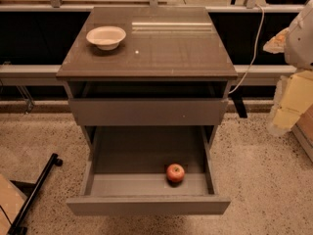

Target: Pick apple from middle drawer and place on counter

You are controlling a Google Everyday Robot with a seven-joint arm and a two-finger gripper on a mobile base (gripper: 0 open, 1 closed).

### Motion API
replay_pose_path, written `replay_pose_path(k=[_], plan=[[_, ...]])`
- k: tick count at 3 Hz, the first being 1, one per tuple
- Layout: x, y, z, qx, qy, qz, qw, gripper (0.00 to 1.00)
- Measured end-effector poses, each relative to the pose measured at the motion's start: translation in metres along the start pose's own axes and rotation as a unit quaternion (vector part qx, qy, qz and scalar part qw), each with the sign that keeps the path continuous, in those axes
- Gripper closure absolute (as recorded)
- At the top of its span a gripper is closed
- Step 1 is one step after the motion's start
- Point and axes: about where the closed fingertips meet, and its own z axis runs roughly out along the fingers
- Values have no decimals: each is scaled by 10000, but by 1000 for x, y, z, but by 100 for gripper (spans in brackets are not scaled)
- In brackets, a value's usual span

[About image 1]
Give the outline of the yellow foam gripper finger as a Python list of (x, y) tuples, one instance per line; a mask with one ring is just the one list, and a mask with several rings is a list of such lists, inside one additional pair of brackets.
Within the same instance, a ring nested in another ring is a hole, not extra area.
[(279, 54), (285, 52), (286, 36), (289, 32), (288, 28), (282, 29), (270, 40), (268, 40), (264, 46), (263, 50), (271, 54)]
[(303, 70), (277, 83), (269, 114), (269, 132), (282, 136), (291, 131), (300, 117), (313, 105), (313, 71)]

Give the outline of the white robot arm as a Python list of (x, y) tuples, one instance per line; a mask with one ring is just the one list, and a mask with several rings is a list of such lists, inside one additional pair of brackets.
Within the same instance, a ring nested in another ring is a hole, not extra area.
[(268, 131), (282, 136), (313, 105), (313, 0), (306, 3), (289, 27), (267, 41), (263, 50), (283, 53), (286, 63), (296, 68), (293, 75), (278, 81), (269, 115)]

